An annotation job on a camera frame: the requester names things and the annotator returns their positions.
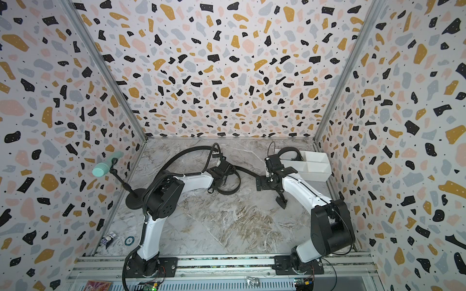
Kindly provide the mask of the long black belt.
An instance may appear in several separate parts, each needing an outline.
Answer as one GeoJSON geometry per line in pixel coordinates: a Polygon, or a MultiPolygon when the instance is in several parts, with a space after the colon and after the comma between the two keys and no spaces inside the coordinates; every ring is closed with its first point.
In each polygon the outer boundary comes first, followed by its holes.
{"type": "MultiPolygon", "coordinates": [[[[250,170],[247,170],[247,169],[245,169],[243,167],[239,167],[239,166],[234,166],[234,167],[236,169],[236,174],[233,175],[233,176],[235,176],[235,180],[236,180],[236,182],[234,184],[234,187],[226,188],[225,185],[224,185],[224,186],[221,187],[221,189],[215,190],[219,194],[229,196],[229,195],[233,195],[233,194],[237,193],[240,190],[240,188],[241,188],[240,172],[243,172],[243,173],[248,174],[249,176],[252,176],[255,179],[255,184],[256,184],[256,178],[258,178],[260,176],[259,174],[256,174],[256,173],[254,173],[254,172],[252,172],[250,170]]],[[[288,204],[288,200],[285,198],[285,195],[283,194],[284,192],[277,192],[277,193],[278,193],[278,197],[275,200],[277,201],[277,203],[279,204],[279,206],[281,208],[285,209],[287,204],[288,204]]]]}
{"type": "Polygon", "coordinates": [[[159,178],[160,176],[162,176],[162,172],[167,170],[167,168],[173,164],[176,160],[178,160],[179,158],[181,158],[182,156],[184,155],[187,155],[187,154],[190,154],[192,152],[197,152],[197,151],[202,151],[202,150],[208,150],[209,151],[209,155],[208,155],[208,158],[206,160],[206,163],[205,163],[205,166],[204,168],[200,171],[200,172],[194,172],[193,175],[200,175],[201,173],[205,173],[208,169],[208,166],[210,164],[210,161],[211,161],[211,158],[218,158],[219,160],[222,160],[223,159],[223,153],[222,153],[222,150],[220,148],[220,145],[218,143],[214,143],[213,145],[211,146],[207,146],[207,145],[198,145],[198,146],[195,146],[195,147],[191,147],[189,149],[186,149],[186,150],[182,150],[181,152],[179,152],[178,154],[176,154],[175,156],[173,156],[166,164],[164,164],[162,166],[162,168],[160,169],[159,173],[156,174],[155,178],[159,178]]]}

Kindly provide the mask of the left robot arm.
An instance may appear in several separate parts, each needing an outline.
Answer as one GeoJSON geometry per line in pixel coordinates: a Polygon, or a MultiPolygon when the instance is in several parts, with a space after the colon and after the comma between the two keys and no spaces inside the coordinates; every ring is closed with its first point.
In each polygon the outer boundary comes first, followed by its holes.
{"type": "Polygon", "coordinates": [[[137,257],[150,261],[160,253],[165,221],[174,213],[183,194],[199,189],[218,190],[230,175],[238,175],[237,168],[225,160],[205,172],[178,174],[163,171],[143,198],[144,224],[137,257]]]}

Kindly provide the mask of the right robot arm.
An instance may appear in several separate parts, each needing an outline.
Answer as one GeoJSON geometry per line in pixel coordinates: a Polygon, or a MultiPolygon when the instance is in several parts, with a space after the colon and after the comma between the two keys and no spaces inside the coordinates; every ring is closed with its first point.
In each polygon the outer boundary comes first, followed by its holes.
{"type": "Polygon", "coordinates": [[[356,237],[347,204],[332,200],[308,184],[293,167],[282,164],[278,154],[265,158],[266,175],[256,178],[257,190],[277,192],[276,202],[285,209],[291,194],[310,214],[310,239],[294,247],[290,261],[295,270],[317,259],[352,247],[356,237]]]}

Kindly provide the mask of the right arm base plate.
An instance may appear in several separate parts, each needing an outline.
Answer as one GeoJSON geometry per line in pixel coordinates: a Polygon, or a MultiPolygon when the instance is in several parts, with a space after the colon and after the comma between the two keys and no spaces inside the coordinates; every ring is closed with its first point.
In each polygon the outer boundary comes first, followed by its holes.
{"type": "Polygon", "coordinates": [[[312,260],[307,263],[301,262],[296,254],[277,255],[274,257],[272,269],[277,275],[323,275],[324,268],[320,261],[312,260]]]}

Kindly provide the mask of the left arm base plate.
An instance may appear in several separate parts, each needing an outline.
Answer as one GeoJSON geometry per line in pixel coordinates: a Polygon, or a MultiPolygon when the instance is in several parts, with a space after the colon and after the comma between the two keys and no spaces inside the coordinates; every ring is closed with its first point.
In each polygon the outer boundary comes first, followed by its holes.
{"type": "Polygon", "coordinates": [[[150,260],[140,258],[138,255],[128,260],[123,268],[126,278],[173,278],[178,265],[177,257],[158,257],[150,260]]]}

